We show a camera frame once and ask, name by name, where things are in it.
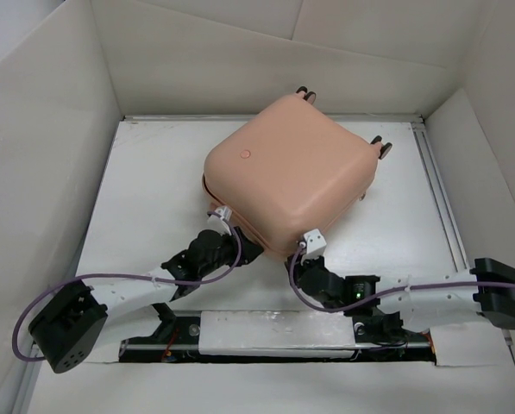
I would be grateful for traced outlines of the pink hard-shell suitcase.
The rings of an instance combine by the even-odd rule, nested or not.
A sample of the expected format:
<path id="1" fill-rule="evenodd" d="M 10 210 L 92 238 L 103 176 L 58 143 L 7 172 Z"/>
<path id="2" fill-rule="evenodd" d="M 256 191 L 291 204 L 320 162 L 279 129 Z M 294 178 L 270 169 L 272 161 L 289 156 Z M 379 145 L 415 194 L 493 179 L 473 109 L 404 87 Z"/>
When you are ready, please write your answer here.
<path id="1" fill-rule="evenodd" d="M 366 196 L 393 145 L 367 141 L 314 107 L 306 87 L 268 105 L 210 150 L 202 185 L 244 235 L 280 258 L 326 233 Z"/>

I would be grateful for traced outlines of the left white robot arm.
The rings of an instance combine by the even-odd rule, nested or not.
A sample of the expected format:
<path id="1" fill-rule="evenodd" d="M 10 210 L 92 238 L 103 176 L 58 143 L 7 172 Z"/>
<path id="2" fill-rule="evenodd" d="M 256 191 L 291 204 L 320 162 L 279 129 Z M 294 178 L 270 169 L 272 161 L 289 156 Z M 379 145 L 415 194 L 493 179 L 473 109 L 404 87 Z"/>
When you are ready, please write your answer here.
<path id="1" fill-rule="evenodd" d="M 101 285 L 83 278 L 64 285 L 31 321 L 29 334 L 55 373 L 72 370 L 106 342 L 121 341 L 117 324 L 137 311 L 153 312 L 138 335 L 166 342 L 176 323 L 170 302 L 194 292 L 216 270 L 246 266 L 263 252 L 239 227 L 227 233 L 202 230 L 148 276 L 103 274 Z"/>

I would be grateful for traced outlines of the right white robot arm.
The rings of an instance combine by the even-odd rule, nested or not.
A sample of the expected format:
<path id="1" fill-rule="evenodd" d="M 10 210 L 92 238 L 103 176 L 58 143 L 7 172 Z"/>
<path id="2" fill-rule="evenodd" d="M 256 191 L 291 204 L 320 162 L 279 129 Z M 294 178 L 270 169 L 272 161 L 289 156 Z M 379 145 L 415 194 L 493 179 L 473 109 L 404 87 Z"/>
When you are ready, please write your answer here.
<path id="1" fill-rule="evenodd" d="M 342 277 L 326 268 L 322 256 L 303 260 L 294 254 L 285 265 L 290 286 L 305 305 L 354 320 L 379 317 L 382 334 L 392 340 L 476 321 L 515 330 L 515 267 L 491 258 L 477 259 L 459 273 L 425 279 Z"/>

